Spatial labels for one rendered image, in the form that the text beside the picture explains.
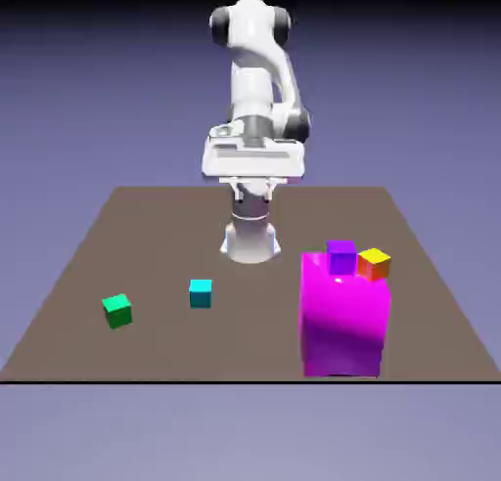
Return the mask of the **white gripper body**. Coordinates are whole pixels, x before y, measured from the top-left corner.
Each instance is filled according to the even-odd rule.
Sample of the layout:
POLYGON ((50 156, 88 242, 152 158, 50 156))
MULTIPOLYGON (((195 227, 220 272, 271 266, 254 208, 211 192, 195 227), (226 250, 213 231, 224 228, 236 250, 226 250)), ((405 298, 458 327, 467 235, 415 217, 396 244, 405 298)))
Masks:
POLYGON ((304 145, 264 139, 264 147, 246 147, 241 137, 208 138, 202 172, 217 178, 301 178, 304 145))

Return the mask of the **small purple cube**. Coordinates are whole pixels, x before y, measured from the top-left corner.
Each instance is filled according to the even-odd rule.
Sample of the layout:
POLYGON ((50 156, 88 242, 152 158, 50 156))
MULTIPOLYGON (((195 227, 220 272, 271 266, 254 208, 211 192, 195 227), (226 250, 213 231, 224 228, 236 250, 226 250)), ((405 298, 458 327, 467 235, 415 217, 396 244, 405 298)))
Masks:
POLYGON ((350 276, 355 273, 357 250, 353 240, 327 242, 328 271, 332 276, 350 276))

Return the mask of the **small cyan cube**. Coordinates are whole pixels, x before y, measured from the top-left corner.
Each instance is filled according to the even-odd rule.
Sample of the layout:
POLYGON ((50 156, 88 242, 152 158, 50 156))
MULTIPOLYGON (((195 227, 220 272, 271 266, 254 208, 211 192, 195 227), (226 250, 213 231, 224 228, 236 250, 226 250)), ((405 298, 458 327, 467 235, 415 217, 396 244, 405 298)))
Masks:
POLYGON ((190 307, 195 309, 209 309, 212 299, 212 280, 191 279, 189 284, 190 307))

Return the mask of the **small orange cube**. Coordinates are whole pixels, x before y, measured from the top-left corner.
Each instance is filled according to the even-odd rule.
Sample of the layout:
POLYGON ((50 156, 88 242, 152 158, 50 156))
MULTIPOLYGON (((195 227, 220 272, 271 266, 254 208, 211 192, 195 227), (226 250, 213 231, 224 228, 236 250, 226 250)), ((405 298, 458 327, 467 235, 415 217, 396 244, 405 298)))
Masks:
POLYGON ((391 257, 378 248, 360 251, 357 256, 357 275, 374 282, 389 275, 391 257))

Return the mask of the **small green cube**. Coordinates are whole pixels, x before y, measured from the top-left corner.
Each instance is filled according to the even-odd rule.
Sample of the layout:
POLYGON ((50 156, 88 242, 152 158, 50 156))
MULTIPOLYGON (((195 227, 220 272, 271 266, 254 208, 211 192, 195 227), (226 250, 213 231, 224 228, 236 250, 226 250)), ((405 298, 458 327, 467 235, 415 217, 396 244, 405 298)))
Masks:
POLYGON ((103 298, 102 305, 111 329, 132 323, 132 304, 124 293, 103 298))

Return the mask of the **large magenta box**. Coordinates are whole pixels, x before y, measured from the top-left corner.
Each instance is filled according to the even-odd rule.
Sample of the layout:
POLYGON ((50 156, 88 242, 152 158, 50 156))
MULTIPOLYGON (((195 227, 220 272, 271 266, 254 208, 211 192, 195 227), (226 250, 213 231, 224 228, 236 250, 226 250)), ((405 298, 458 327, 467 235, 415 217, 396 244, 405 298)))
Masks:
POLYGON ((385 279, 333 276, 326 253, 303 253, 298 337, 304 375, 379 376, 390 305, 385 279))

